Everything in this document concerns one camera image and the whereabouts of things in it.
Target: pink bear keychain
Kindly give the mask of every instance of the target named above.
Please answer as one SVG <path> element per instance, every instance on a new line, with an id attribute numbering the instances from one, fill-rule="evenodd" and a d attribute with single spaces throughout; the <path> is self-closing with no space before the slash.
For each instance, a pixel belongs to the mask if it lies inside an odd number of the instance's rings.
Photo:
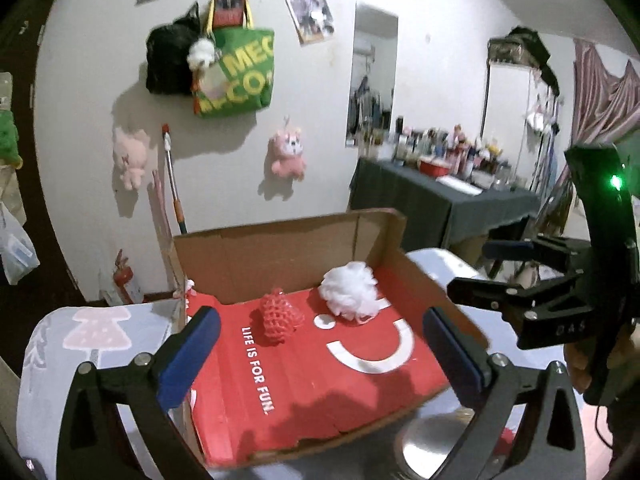
<path id="1" fill-rule="evenodd" d="M 271 137 L 271 146 L 276 160 L 271 165 L 273 174 L 286 178 L 293 176 L 296 180 L 305 177 L 306 162 L 302 158 L 302 143 L 300 129 L 287 129 L 289 121 L 285 122 L 284 131 L 278 131 Z"/>

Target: table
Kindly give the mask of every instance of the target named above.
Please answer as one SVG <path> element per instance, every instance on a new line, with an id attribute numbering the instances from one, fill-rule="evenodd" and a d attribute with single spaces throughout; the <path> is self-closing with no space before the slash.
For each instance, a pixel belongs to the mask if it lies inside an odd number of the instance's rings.
<path id="1" fill-rule="evenodd" d="M 455 277 L 476 278 L 475 269 L 457 256 L 443 249 L 425 249 L 408 253 L 420 268 L 442 288 Z M 500 313 L 479 310 L 467 306 L 460 307 L 487 336 L 490 342 L 488 353 L 501 352 L 517 366 L 546 368 L 550 361 L 564 362 L 562 347 L 555 346 L 538 350 L 523 351 L 516 346 L 516 335 L 511 327 L 502 321 Z M 578 405 L 582 397 L 577 396 Z M 430 416 L 453 412 L 460 406 L 450 388 L 426 402 L 415 415 Z M 517 406 L 507 422 L 507 427 L 515 430 L 520 423 L 524 406 Z M 210 471 L 215 479 L 225 480 L 369 480 L 365 476 L 366 464 L 381 454 L 391 454 L 393 441 L 398 431 L 410 420 L 405 417 L 381 430 L 370 433 L 354 442 L 315 455 L 253 468 L 228 472 Z"/>
<path id="2" fill-rule="evenodd" d="M 392 207 L 407 217 L 405 251 L 448 248 L 535 216 L 540 207 L 540 199 L 523 189 L 471 196 L 412 168 L 366 158 L 358 161 L 350 187 L 352 209 Z"/>

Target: green towel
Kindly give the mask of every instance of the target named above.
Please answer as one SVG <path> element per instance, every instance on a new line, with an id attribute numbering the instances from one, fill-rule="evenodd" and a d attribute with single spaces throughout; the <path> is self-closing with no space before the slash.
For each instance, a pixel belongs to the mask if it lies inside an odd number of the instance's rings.
<path id="1" fill-rule="evenodd" d="M 18 128 L 14 124 L 14 114 L 0 110 L 0 158 L 12 165 L 21 165 L 18 155 Z"/>

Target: yellow bag handle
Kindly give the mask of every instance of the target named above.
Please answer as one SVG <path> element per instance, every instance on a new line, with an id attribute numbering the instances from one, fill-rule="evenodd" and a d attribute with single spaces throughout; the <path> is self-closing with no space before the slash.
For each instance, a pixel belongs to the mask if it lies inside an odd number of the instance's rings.
<path id="1" fill-rule="evenodd" d="M 216 10 L 216 0 L 211 0 L 209 3 L 209 15 L 207 16 L 207 27 L 205 28 L 205 34 L 210 36 L 213 32 L 213 12 Z M 251 14 L 251 7 L 249 6 L 249 0 L 244 0 L 244 25 L 246 28 L 254 28 L 254 17 Z"/>

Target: pink curtain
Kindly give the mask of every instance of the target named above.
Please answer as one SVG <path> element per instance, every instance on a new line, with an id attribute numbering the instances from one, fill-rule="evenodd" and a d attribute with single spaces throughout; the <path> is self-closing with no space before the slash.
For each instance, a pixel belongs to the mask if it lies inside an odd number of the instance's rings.
<path id="1" fill-rule="evenodd" d="M 575 99 L 571 145 L 617 142 L 640 124 L 640 77 L 631 62 L 622 77 L 604 68 L 593 43 L 575 43 Z M 564 228 L 571 203 L 569 168 L 564 167 L 536 221 L 539 230 Z"/>

